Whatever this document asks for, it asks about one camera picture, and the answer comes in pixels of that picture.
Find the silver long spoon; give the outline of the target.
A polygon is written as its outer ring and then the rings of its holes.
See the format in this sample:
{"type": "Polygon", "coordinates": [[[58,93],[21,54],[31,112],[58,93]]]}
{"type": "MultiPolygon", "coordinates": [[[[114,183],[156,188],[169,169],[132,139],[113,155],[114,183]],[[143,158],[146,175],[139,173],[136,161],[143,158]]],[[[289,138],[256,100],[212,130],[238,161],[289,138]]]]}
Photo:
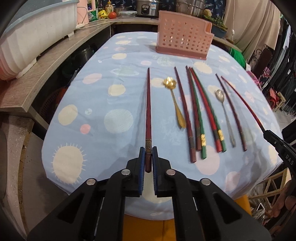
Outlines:
{"type": "Polygon", "coordinates": [[[230,142],[231,142],[232,147],[234,148],[234,147],[236,147],[236,141],[235,141],[235,138],[234,138],[234,133],[233,133],[233,130],[232,130],[232,127],[231,127],[231,124],[230,124],[230,121],[229,121],[225,106],[224,106],[224,100],[225,100],[224,92],[222,90],[220,90],[220,89],[217,89],[216,92],[215,92],[215,96],[222,104],[222,108],[224,110],[224,114],[225,114],[225,118],[226,118],[226,124],[227,124],[227,128],[228,128],[228,132],[229,132],[230,142]]]}

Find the gold flower spoon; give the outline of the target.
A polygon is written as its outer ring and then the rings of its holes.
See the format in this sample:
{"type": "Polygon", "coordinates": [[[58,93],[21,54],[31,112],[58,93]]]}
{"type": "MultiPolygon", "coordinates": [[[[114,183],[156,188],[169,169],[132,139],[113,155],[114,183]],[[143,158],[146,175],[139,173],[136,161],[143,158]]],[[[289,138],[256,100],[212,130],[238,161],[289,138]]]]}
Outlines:
{"type": "Polygon", "coordinates": [[[169,89],[171,92],[171,96],[173,99],[175,111],[176,111],[176,117],[177,117],[177,122],[180,128],[186,128],[186,121],[185,118],[183,117],[181,110],[177,104],[175,95],[174,95],[174,89],[176,88],[177,82],[172,78],[172,77],[167,77],[164,80],[164,86],[166,89],[169,89]]]}

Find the dark brown chopstick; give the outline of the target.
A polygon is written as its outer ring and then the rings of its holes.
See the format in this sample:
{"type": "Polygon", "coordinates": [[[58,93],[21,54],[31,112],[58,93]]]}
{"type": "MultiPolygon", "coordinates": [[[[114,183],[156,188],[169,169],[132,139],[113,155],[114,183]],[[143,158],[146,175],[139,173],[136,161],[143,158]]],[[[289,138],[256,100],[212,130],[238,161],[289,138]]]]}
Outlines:
{"type": "Polygon", "coordinates": [[[179,74],[177,71],[177,67],[174,67],[174,71],[176,74],[177,83],[179,86],[179,91],[180,91],[180,96],[181,96],[181,101],[182,101],[182,105],[183,105],[183,111],[184,111],[184,115],[185,115],[189,153],[190,153],[190,162],[195,163],[196,162],[196,149],[195,149],[195,144],[194,144],[193,131],[191,128],[191,122],[190,122],[190,117],[189,117],[189,113],[188,113],[187,103],[186,103],[182,83],[181,83],[181,80],[180,80],[180,77],[179,77],[179,74]]]}

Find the pink perforated utensil holder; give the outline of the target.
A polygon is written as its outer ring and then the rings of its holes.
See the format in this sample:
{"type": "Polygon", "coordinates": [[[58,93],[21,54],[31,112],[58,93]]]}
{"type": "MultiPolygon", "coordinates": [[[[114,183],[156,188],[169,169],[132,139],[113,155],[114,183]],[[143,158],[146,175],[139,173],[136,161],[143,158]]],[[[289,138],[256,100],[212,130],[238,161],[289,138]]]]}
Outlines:
{"type": "Polygon", "coordinates": [[[156,51],[205,60],[214,37],[211,30],[212,23],[201,18],[159,11],[156,51]]]}

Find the green twisted chopstick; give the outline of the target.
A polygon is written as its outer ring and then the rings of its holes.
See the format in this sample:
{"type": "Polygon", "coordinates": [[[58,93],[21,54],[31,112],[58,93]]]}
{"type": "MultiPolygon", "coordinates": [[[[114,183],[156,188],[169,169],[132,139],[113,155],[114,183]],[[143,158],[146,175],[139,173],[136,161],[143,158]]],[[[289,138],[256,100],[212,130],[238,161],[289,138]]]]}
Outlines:
{"type": "Polygon", "coordinates": [[[224,140],[224,135],[223,135],[223,132],[222,132],[222,130],[221,130],[220,124],[219,124],[219,122],[218,122],[218,120],[217,120],[217,117],[216,117],[216,115],[215,115],[215,111],[213,110],[213,108],[212,108],[212,106],[211,106],[211,102],[210,102],[209,97],[208,97],[208,101],[209,101],[210,108],[211,108],[211,110],[212,110],[212,113],[213,113],[213,116],[214,116],[214,119],[215,119],[215,122],[216,122],[216,125],[217,125],[217,128],[218,128],[218,135],[219,135],[219,138],[220,138],[220,140],[221,140],[222,149],[223,149],[222,152],[225,152],[225,151],[227,151],[227,148],[226,148],[226,143],[225,143],[225,140],[224,140]]]}

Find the clear food container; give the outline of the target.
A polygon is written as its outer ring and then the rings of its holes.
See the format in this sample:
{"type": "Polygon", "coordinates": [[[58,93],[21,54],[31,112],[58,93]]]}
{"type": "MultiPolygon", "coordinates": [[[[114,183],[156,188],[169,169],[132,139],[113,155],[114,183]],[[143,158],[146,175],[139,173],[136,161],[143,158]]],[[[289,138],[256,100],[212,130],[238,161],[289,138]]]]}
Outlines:
{"type": "Polygon", "coordinates": [[[120,11],[120,18],[135,18],[137,15],[137,11],[120,11]]]}

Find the stainless steel pot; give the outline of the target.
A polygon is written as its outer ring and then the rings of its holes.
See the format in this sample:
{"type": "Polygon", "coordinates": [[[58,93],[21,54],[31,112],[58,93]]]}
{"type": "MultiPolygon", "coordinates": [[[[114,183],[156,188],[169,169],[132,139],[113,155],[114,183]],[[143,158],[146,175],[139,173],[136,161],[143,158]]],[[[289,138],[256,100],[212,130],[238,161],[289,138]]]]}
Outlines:
{"type": "Polygon", "coordinates": [[[200,16],[205,8],[205,1],[183,0],[177,1],[176,12],[191,16],[200,16]]]}

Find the green chopstick gold band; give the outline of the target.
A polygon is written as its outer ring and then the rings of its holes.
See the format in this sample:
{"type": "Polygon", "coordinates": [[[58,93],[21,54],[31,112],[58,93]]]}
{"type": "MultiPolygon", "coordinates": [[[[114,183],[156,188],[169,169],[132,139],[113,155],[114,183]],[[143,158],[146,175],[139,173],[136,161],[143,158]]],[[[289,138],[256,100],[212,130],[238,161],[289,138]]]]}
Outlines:
{"type": "Polygon", "coordinates": [[[199,102],[196,93],[196,89],[194,86],[194,80],[191,74],[190,69],[188,69],[189,74],[189,84],[190,84],[190,91],[191,91],[191,99],[192,99],[192,107],[194,113],[194,124],[195,124],[195,134],[196,134],[196,150],[200,152],[201,159],[206,159],[206,144],[202,145],[202,140],[205,140],[205,135],[202,132],[202,120],[200,119],[201,114],[199,111],[199,102]]]}

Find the red curved chopstick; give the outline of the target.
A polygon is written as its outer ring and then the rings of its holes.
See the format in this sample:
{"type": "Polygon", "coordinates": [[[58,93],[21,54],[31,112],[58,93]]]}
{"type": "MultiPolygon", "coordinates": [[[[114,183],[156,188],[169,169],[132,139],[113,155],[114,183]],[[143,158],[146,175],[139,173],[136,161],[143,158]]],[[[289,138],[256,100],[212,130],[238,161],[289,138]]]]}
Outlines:
{"type": "Polygon", "coordinates": [[[252,110],[252,108],[249,106],[249,104],[240,95],[240,93],[230,84],[229,81],[227,81],[223,76],[221,78],[237,94],[237,96],[241,99],[241,101],[244,103],[244,105],[247,107],[247,109],[249,110],[249,112],[251,113],[251,115],[253,116],[253,118],[255,119],[255,121],[258,124],[259,128],[261,129],[261,131],[264,133],[265,132],[265,128],[264,128],[263,124],[261,123],[261,121],[259,120],[259,118],[257,117],[257,115],[255,114],[255,112],[252,110]]]}

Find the bright red chopstick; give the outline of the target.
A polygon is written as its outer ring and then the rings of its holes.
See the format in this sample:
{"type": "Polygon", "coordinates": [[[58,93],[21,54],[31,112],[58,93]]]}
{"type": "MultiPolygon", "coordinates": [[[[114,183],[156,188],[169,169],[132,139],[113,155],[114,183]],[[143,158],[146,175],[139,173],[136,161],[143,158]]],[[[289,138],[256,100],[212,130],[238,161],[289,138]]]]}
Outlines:
{"type": "Polygon", "coordinates": [[[212,130],[212,133],[213,133],[213,138],[214,138],[214,142],[215,142],[216,151],[217,151],[217,153],[222,152],[223,149],[222,149],[221,140],[220,140],[219,135],[218,135],[218,128],[217,128],[217,125],[216,125],[212,110],[210,108],[210,104],[209,104],[209,101],[208,101],[208,97],[206,96],[206,92],[205,92],[203,86],[201,85],[201,82],[198,79],[197,74],[195,73],[195,71],[193,70],[192,67],[189,68],[189,71],[191,72],[191,75],[192,75],[192,77],[194,79],[195,84],[197,85],[200,96],[202,98],[204,108],[206,110],[208,120],[209,120],[209,123],[210,123],[210,127],[211,127],[211,130],[212,130]]]}

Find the red tomato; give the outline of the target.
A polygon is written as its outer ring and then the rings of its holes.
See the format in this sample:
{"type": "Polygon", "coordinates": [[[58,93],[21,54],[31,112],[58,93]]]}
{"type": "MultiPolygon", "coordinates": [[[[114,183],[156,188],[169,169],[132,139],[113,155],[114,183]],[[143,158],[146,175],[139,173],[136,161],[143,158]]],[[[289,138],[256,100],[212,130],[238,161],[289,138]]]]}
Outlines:
{"type": "Polygon", "coordinates": [[[112,12],[109,13],[108,17],[110,19],[115,19],[117,17],[117,14],[116,14],[116,12],[112,11],[112,12]]]}

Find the beige hanging cloth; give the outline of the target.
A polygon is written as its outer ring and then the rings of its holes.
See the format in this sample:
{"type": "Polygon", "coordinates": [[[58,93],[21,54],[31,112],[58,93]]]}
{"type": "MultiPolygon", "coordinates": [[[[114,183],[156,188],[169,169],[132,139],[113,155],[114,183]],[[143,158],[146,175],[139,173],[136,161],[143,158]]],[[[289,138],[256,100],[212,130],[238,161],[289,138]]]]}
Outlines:
{"type": "Polygon", "coordinates": [[[226,37],[234,41],[248,61],[255,50],[275,49],[280,31],[280,10],[271,1],[227,1],[226,37]]]}

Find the yellow oil bottle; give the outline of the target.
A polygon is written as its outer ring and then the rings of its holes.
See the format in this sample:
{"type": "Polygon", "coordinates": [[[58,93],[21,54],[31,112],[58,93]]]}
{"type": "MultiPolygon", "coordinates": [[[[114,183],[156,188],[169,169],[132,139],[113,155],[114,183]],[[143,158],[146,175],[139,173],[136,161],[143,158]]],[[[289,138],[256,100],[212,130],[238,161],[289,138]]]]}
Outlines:
{"type": "Polygon", "coordinates": [[[109,15],[110,13],[112,13],[114,11],[114,7],[113,7],[111,1],[107,1],[107,4],[105,6],[105,11],[106,11],[107,15],[109,15]]]}

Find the dark red twisted chopstick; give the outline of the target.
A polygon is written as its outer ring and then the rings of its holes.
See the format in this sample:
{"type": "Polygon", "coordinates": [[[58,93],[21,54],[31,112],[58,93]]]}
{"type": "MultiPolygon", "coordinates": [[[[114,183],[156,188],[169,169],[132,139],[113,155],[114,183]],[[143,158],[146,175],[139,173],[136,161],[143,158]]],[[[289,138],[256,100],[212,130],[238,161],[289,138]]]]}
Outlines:
{"type": "Polygon", "coordinates": [[[200,124],[199,124],[199,118],[198,118],[197,103],[195,98],[193,80],[192,80],[192,76],[188,66],[186,66],[186,73],[187,73],[188,82],[189,82],[191,103],[192,103],[192,110],[193,110],[193,117],[194,117],[196,150],[201,151],[202,146],[201,146],[201,140],[200,140],[200,124]]]}

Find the dark maroon thin chopstick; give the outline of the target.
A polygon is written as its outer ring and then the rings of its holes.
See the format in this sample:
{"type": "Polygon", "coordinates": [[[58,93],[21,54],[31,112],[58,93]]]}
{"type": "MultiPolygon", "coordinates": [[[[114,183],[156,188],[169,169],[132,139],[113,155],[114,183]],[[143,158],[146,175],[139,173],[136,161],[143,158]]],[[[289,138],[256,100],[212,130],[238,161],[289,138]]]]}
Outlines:
{"type": "Polygon", "coordinates": [[[224,92],[224,95],[225,95],[225,100],[224,100],[224,102],[225,102],[225,101],[228,102],[228,104],[229,104],[229,108],[230,108],[230,110],[231,110],[231,112],[232,112],[232,115],[233,115],[233,117],[234,117],[235,125],[236,125],[236,127],[237,127],[237,129],[238,129],[238,133],[239,133],[239,137],[240,137],[240,141],[241,141],[242,149],[243,149],[244,152],[246,152],[246,151],[247,151],[247,144],[246,144],[245,136],[244,136],[244,133],[243,133],[242,125],[241,125],[240,120],[239,120],[239,118],[238,118],[238,114],[237,114],[237,112],[236,112],[236,110],[235,110],[235,108],[234,108],[234,105],[233,105],[233,103],[232,103],[232,100],[230,99],[230,96],[229,96],[228,92],[226,91],[226,87],[225,87],[224,84],[222,83],[222,80],[221,80],[222,78],[219,77],[218,74],[215,74],[215,76],[216,76],[216,78],[217,78],[217,80],[218,80],[218,82],[220,83],[220,86],[221,86],[221,88],[222,88],[222,89],[220,89],[220,90],[222,90],[222,91],[224,92]]]}

